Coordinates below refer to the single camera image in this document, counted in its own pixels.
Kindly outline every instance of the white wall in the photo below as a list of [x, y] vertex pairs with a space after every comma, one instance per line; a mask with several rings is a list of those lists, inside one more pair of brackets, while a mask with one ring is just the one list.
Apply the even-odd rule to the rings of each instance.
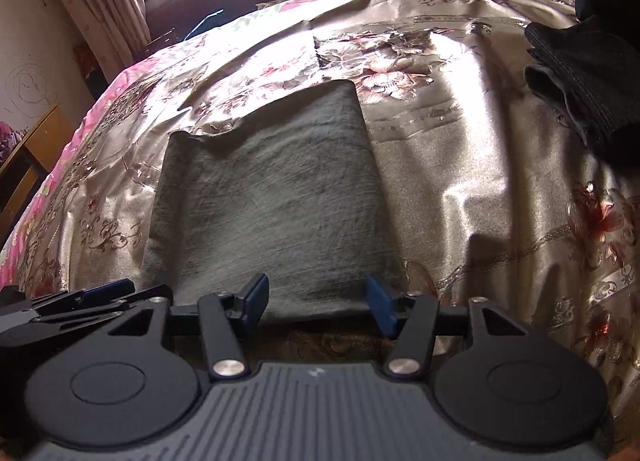
[[29, 128], [58, 102], [78, 126], [94, 103], [72, 51], [82, 42], [60, 0], [0, 0], [0, 120]]

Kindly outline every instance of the wooden furniture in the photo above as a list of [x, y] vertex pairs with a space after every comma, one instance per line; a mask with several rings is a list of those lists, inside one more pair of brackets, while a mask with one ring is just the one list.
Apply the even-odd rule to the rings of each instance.
[[14, 148], [0, 168], [0, 247], [53, 170], [74, 128], [54, 105]]

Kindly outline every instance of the triangular cutout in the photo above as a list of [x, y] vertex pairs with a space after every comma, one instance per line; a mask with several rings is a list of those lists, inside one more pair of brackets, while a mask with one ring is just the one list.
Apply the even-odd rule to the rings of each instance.
[[484, 325], [492, 336], [524, 336], [526, 333], [509, 322], [505, 317], [494, 313], [490, 309], [482, 310]]
[[144, 309], [133, 315], [115, 329], [109, 331], [110, 336], [144, 336], [149, 330], [154, 310]]

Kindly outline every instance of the bed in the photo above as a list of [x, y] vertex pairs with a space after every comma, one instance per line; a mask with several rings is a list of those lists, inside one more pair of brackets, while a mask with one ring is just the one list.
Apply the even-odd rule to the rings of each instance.
[[[638, 429], [640, 178], [596, 160], [522, 76], [524, 28], [574, 0], [291, 0], [122, 72], [0, 254], [29, 297], [136, 281], [168, 135], [215, 134], [325, 80], [356, 84], [412, 291], [488, 297], [599, 368]], [[447, 351], [437, 344], [437, 353]], [[380, 359], [368, 319], [274, 326], [250, 357]]]

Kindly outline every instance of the black garment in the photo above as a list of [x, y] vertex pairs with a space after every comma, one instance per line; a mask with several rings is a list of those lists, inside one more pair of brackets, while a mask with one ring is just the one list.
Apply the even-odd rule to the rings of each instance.
[[576, 13], [585, 20], [568, 29], [526, 28], [540, 65], [527, 66], [525, 80], [594, 154], [640, 164], [640, 0], [576, 0]]
[[228, 132], [169, 138], [142, 266], [178, 304], [269, 275], [267, 321], [367, 310], [365, 281], [406, 284], [352, 82], [295, 92]]

